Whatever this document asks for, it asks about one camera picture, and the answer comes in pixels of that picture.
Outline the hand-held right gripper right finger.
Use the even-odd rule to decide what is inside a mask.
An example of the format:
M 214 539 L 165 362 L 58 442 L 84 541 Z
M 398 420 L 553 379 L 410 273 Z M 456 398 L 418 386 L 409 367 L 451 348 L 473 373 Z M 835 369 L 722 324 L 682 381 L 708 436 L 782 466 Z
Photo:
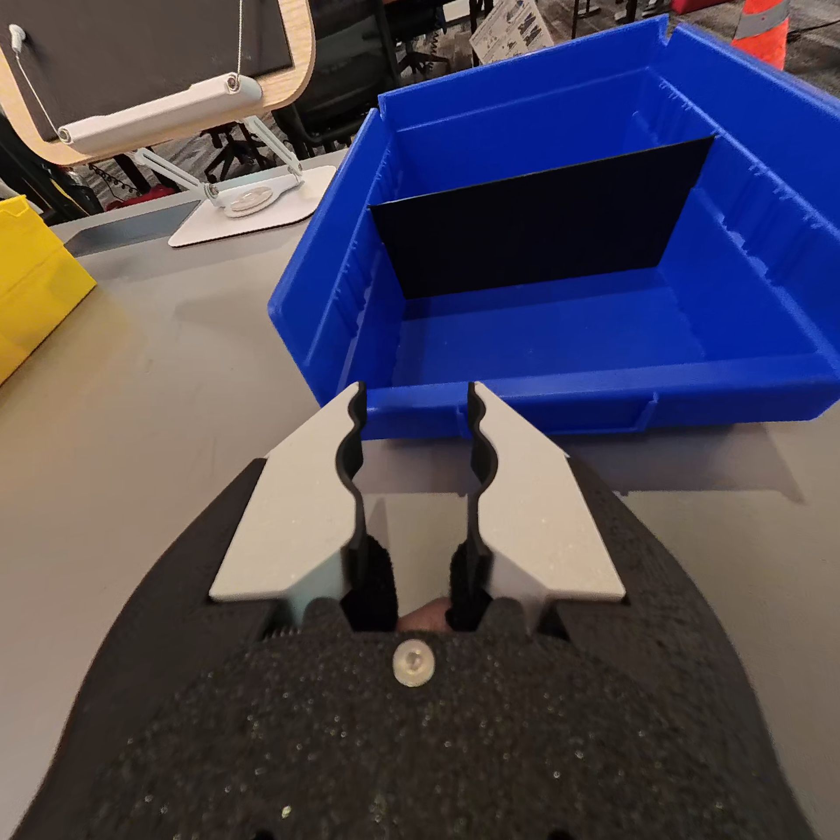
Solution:
M 487 385 L 468 385 L 478 487 L 450 563 L 447 623 L 477 630 L 490 602 L 517 602 L 526 629 L 558 601 L 620 603 L 625 585 L 567 454 Z

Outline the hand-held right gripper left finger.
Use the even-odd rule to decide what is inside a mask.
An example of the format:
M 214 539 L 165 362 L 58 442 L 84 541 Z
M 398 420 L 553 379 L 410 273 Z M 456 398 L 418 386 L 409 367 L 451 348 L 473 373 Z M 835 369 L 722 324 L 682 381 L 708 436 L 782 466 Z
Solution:
M 348 385 L 268 453 L 209 588 L 213 602 L 279 601 L 301 626 L 309 604 L 327 598 L 357 630 L 395 628 L 392 562 L 368 533 L 354 484 L 366 397 L 365 383 Z

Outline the blue plastic bin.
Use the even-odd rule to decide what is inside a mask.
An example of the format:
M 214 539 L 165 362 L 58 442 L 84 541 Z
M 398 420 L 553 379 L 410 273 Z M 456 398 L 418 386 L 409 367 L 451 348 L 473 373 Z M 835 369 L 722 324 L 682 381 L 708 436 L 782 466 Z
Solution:
M 838 401 L 838 99 L 649 20 L 380 96 L 268 314 L 368 438 L 468 435 L 469 382 L 549 434 L 806 421 Z M 651 269 L 407 300 L 369 205 L 715 136 Z

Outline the yellow bin with black divider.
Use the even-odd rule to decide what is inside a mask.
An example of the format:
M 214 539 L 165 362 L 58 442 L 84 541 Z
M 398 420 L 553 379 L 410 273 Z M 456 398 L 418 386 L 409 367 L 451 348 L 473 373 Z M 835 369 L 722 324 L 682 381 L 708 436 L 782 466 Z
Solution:
M 96 286 L 25 196 L 1 202 L 1 383 Z

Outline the black bin divider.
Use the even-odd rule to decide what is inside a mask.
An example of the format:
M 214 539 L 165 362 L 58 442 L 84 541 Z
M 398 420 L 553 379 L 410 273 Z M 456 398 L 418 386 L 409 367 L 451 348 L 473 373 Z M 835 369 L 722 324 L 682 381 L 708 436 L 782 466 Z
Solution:
M 407 300 L 655 268 L 715 140 L 369 205 Z

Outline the black office chair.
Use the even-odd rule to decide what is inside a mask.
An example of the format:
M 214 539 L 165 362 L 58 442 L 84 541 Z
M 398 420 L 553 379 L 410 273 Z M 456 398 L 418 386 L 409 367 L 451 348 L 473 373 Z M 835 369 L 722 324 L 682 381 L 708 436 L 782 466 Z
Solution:
M 310 1 L 316 37 L 305 91 L 273 120 L 302 160 L 349 145 L 379 96 L 399 88 L 405 70 L 423 77 L 449 59 L 418 51 L 421 37 L 446 31 L 444 2 Z

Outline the printed paper sheet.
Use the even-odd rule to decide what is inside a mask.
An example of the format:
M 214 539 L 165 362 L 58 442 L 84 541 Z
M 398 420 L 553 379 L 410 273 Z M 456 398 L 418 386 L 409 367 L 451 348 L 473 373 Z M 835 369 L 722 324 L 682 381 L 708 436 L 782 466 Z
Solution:
M 549 28 L 534 1 L 499 1 L 469 39 L 482 66 L 553 46 Z

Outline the orange traffic cone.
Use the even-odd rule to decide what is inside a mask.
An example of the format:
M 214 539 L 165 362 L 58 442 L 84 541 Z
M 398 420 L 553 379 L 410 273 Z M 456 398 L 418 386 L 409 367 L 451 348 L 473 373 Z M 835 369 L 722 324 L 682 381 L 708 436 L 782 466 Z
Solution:
M 745 1 L 732 47 L 783 70 L 790 12 L 790 1 Z

